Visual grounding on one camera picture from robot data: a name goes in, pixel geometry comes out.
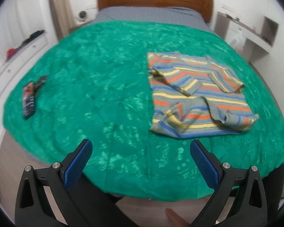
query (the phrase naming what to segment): gray bed sheet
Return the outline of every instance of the gray bed sheet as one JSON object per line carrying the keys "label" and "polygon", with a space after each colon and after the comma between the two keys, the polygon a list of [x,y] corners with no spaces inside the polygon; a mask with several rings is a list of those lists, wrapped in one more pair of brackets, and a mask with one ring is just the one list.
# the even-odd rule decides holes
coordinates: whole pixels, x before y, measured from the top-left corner
{"label": "gray bed sheet", "polygon": [[185,7],[114,6],[102,9],[91,23],[110,20],[183,25],[215,34],[197,11]]}

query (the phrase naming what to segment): hand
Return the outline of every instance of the hand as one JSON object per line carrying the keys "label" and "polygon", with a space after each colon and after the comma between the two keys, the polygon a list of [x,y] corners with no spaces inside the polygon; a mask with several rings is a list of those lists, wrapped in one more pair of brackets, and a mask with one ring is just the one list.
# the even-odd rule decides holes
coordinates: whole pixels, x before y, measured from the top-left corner
{"label": "hand", "polygon": [[170,208],[165,209],[165,213],[169,220],[172,222],[173,227],[188,227],[189,223],[187,223],[183,218],[181,218],[178,214],[175,213],[174,210]]}

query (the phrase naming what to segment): striped shirt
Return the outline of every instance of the striped shirt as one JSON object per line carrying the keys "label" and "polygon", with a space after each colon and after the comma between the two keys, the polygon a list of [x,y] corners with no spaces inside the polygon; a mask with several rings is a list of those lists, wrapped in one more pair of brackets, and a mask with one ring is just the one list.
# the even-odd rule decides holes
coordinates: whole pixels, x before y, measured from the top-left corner
{"label": "striped shirt", "polygon": [[231,68],[178,52],[148,53],[147,58],[153,132],[183,139],[241,134],[258,120]]}

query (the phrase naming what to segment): green blanket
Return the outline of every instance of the green blanket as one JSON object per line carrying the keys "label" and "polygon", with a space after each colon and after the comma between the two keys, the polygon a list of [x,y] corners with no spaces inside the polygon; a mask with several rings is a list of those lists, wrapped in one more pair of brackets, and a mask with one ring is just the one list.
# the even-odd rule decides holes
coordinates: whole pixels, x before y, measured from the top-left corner
{"label": "green blanket", "polygon": [[[93,142],[85,175],[105,192],[162,201],[211,194],[189,153],[191,139],[151,132],[147,52],[179,51],[230,66],[260,118],[242,135],[202,137],[220,161],[256,165],[267,176],[284,163],[284,120],[255,72],[222,39],[185,26],[111,21],[81,28],[50,49],[11,92],[4,127],[28,152],[61,161],[82,139]],[[49,75],[36,113],[22,117],[22,88]]]}

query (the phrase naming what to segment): floor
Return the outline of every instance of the floor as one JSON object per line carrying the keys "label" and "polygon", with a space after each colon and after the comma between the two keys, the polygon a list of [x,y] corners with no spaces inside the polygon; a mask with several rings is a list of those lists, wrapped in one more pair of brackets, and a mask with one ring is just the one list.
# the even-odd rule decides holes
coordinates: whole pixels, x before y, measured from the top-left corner
{"label": "floor", "polygon": [[[12,220],[14,219],[14,208],[20,178],[23,169],[27,165],[32,165],[35,169],[48,166],[41,161],[36,161],[36,159],[32,160],[32,157],[28,156],[10,134],[6,132],[0,148],[0,203]],[[46,193],[56,218],[64,222],[50,190],[47,189]],[[173,209],[187,222],[192,222],[202,210],[209,197],[210,196],[197,200],[183,200],[178,202],[159,202],[152,199],[124,197],[117,205],[130,219],[141,227],[163,227],[170,226],[165,215],[165,208]],[[218,219],[219,221],[225,219],[232,202],[233,198],[229,198]]]}

